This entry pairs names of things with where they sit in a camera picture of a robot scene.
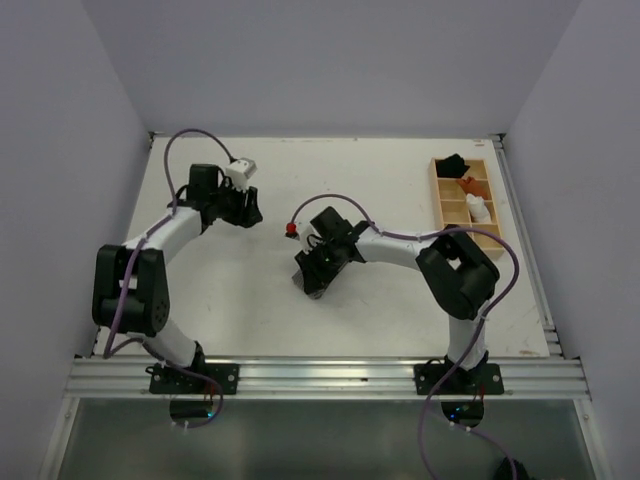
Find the grey striped underwear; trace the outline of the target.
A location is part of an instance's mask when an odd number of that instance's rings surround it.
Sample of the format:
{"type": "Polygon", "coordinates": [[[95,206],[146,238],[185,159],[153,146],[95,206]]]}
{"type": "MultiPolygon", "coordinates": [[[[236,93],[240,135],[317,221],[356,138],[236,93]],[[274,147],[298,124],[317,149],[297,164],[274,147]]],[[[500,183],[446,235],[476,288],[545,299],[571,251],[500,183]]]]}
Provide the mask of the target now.
{"type": "Polygon", "coordinates": [[[297,288],[312,300],[320,299],[326,291],[323,281],[312,272],[298,269],[292,276],[292,281],[297,288]]]}

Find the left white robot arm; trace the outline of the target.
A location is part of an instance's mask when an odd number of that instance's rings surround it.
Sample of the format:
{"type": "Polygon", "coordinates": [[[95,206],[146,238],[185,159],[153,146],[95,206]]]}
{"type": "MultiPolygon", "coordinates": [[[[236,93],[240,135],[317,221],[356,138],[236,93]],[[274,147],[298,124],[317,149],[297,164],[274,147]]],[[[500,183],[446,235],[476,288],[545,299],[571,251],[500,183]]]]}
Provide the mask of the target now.
{"type": "Polygon", "coordinates": [[[185,392],[201,390],[208,379],[200,344],[170,317],[167,266],[216,221],[251,228],[263,220],[258,190],[249,184],[254,161],[240,158],[221,168],[193,164],[188,182],[170,187],[171,201],[154,225],[121,245],[104,245],[96,257],[92,318],[109,334],[103,357],[141,344],[185,392]]]}

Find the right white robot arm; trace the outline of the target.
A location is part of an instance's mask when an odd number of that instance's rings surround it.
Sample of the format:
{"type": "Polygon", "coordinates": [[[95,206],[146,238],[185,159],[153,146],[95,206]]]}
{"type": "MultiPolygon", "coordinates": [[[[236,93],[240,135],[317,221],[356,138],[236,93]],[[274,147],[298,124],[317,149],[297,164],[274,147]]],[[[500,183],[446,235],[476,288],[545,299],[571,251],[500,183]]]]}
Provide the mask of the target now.
{"type": "Polygon", "coordinates": [[[448,315],[449,345],[445,379],[451,389],[468,392],[481,380],[488,360],[484,339],[486,308],[500,278],[491,259],[465,232],[432,239],[385,236],[362,220],[353,225],[327,207],[310,222],[311,231],[295,255],[292,281],[311,299],[321,298],[350,263],[384,263],[421,273],[437,305],[448,315]]]}

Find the wooden compartment tray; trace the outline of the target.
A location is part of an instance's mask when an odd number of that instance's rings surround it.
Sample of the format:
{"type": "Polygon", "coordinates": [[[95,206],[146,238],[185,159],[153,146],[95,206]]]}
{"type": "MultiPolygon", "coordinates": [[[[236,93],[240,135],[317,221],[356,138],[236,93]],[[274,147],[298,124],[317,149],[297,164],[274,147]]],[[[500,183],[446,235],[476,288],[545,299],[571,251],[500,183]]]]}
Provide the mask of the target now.
{"type": "Polygon", "coordinates": [[[459,154],[432,159],[429,178],[436,229],[458,225],[502,237],[488,173],[484,159],[459,154]]]}

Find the black rolled cloth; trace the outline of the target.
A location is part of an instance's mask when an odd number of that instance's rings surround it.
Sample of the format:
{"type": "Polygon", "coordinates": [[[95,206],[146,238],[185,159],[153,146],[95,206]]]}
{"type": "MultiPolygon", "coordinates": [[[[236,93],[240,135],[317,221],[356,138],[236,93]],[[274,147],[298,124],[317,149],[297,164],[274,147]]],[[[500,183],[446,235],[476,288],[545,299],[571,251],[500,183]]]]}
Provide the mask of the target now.
{"type": "Polygon", "coordinates": [[[450,155],[444,159],[435,161],[436,174],[439,178],[460,179],[470,169],[463,157],[459,154],[450,155]]]}

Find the white rolled cloth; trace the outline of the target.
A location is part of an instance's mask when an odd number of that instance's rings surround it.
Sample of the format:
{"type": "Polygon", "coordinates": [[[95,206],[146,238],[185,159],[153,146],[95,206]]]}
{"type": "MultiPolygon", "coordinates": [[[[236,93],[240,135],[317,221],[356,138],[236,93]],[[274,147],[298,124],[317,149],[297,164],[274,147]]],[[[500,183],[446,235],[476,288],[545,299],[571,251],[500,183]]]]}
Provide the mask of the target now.
{"type": "Polygon", "coordinates": [[[470,217],[474,223],[487,224],[492,222],[491,213],[483,198],[466,195],[465,200],[470,217]]]}

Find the orange rolled cloth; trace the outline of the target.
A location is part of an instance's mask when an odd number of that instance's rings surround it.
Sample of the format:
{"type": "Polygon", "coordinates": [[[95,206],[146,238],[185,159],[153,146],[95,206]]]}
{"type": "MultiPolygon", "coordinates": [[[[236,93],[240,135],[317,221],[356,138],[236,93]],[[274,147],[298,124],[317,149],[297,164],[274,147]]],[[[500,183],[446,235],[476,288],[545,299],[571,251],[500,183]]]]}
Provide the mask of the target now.
{"type": "Polygon", "coordinates": [[[481,197],[484,200],[490,199],[489,191],[484,184],[472,176],[458,178],[456,183],[466,195],[481,197]]]}

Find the black object bottom edge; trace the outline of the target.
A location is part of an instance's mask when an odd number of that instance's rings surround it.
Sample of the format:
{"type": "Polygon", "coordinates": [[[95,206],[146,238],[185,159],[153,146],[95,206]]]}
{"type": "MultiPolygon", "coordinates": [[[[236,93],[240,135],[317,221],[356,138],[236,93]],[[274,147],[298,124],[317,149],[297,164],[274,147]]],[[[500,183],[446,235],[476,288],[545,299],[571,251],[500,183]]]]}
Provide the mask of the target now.
{"type": "Polygon", "coordinates": [[[536,480],[525,466],[517,460],[504,458],[496,468],[493,480],[536,480]]]}

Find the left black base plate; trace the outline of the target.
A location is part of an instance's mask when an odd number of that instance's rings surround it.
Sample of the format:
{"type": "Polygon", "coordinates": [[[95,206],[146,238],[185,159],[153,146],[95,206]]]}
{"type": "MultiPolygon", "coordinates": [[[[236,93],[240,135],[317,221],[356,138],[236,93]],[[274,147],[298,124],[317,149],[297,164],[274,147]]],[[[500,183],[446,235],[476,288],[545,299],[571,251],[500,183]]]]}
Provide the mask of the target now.
{"type": "Polygon", "coordinates": [[[175,368],[156,363],[145,368],[150,376],[149,392],[157,395],[235,395],[240,379],[236,363],[205,363],[194,373],[181,373],[175,368]]]}

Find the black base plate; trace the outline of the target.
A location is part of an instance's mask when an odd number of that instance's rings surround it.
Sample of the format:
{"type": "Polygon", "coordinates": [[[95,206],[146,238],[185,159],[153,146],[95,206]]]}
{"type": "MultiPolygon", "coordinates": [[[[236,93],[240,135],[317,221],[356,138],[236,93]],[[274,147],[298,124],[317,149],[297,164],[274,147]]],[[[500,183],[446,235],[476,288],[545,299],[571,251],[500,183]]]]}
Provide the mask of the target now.
{"type": "Polygon", "coordinates": [[[149,392],[157,395],[235,395],[240,379],[236,363],[205,363],[194,373],[181,373],[175,368],[156,363],[145,368],[150,376],[149,392]]]}
{"type": "MultiPolygon", "coordinates": [[[[444,360],[429,360],[413,366],[416,393],[427,396],[446,375],[451,364],[444,360]]],[[[435,392],[436,395],[503,395],[505,388],[498,364],[484,363],[469,371],[457,368],[435,392]]]]}

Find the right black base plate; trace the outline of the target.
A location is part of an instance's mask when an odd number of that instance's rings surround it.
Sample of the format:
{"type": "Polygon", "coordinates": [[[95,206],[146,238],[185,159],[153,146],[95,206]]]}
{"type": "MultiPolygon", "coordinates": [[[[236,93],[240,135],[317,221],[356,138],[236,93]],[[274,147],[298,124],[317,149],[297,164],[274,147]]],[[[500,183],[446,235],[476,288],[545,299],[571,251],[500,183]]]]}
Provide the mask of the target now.
{"type": "MultiPolygon", "coordinates": [[[[427,396],[446,375],[451,364],[444,360],[429,360],[413,366],[416,393],[427,396]]],[[[436,395],[503,395],[505,388],[498,364],[484,363],[469,371],[457,368],[435,392],[436,395]]]]}

